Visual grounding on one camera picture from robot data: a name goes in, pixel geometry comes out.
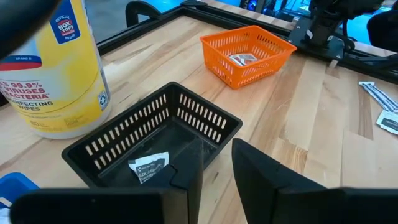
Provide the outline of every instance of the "wooden table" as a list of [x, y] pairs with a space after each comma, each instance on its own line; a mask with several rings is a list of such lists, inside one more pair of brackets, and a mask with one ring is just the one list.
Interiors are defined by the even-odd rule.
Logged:
[[[278, 26], [291, 24], [208, 0]], [[180, 17], [103, 56], [114, 117], [176, 81], [243, 121], [237, 138], [327, 187], [398, 187], [398, 137], [375, 125], [381, 107], [358, 85], [372, 80], [398, 100], [396, 85], [293, 54], [276, 75], [232, 90], [206, 69], [199, 38], [223, 29]], [[358, 44], [368, 52], [391, 52]], [[0, 108], [0, 177], [22, 172], [41, 187], [86, 187], [62, 160], [76, 139], [33, 134], [10, 106]], [[200, 223], [245, 223], [233, 178], [231, 144], [205, 171]]]

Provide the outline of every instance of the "white strip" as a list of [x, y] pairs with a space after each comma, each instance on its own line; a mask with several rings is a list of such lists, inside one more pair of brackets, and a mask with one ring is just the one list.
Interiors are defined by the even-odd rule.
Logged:
[[310, 37], [310, 39], [312, 39], [313, 34], [312, 34], [312, 32], [310, 30], [307, 30], [307, 35]]
[[361, 85], [381, 106], [388, 112], [398, 112], [398, 103], [383, 91], [379, 90], [374, 82], [359, 82]]

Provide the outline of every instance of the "basket slot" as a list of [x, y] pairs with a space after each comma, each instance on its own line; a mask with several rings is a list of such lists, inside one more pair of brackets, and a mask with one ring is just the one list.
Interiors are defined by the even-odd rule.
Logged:
[[106, 143], [110, 142], [109, 137], [108, 137], [108, 135], [106, 133], [104, 134], [104, 139], [105, 139]]
[[97, 159], [94, 160], [94, 163], [95, 163], [95, 165], [97, 166], [97, 168], [98, 168], [99, 170], [102, 169], [102, 166], [100, 165], [100, 163], [98, 162]]
[[116, 151], [114, 150], [114, 148], [111, 148], [111, 152], [113, 157], [116, 159], [118, 156], [116, 155]]
[[215, 112], [214, 108], [206, 103], [193, 100], [192, 96], [180, 94], [177, 117], [186, 122], [210, 141], [217, 144], [226, 137], [225, 129], [228, 121], [227, 116], [220, 112]]
[[101, 137], [97, 139], [99, 146], [102, 148], [105, 146], [104, 142], [102, 141]]
[[90, 149], [89, 146], [86, 146], [86, 150], [87, 150], [87, 153], [88, 153], [90, 156], [93, 155], [93, 151]]
[[112, 157], [111, 157], [111, 155], [109, 154], [109, 152], [105, 152], [105, 156], [106, 156], [106, 158], [108, 159], [108, 162], [112, 162]]
[[109, 131], [109, 136], [111, 136], [111, 139], [112, 139], [112, 140], [115, 140], [115, 139], [116, 139], [115, 136], [114, 136], [113, 130], [110, 130], [110, 131]]

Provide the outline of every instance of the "blue object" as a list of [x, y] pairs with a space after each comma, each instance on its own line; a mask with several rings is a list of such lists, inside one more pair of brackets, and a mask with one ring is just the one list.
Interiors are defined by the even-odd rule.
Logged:
[[[0, 198], [5, 198], [11, 203], [28, 191], [38, 188], [24, 174], [18, 172], [0, 178]], [[2, 208], [8, 208], [8, 206], [0, 202], [0, 209]]]
[[246, 7], [247, 10], [255, 11], [257, 6], [257, 0], [249, 1], [248, 6]]
[[184, 0], [144, 0], [144, 2], [153, 5], [161, 13], [178, 7]]
[[268, 11], [268, 9], [265, 7], [265, 8], [262, 10], [262, 13], [265, 15], [267, 11]]

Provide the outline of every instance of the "disinfecting wipes canister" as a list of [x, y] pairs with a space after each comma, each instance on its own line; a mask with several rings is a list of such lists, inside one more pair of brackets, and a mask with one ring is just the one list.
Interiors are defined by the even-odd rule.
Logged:
[[65, 139], [98, 127], [110, 99], [81, 0], [64, 0], [30, 41], [0, 62], [0, 91], [39, 135]]

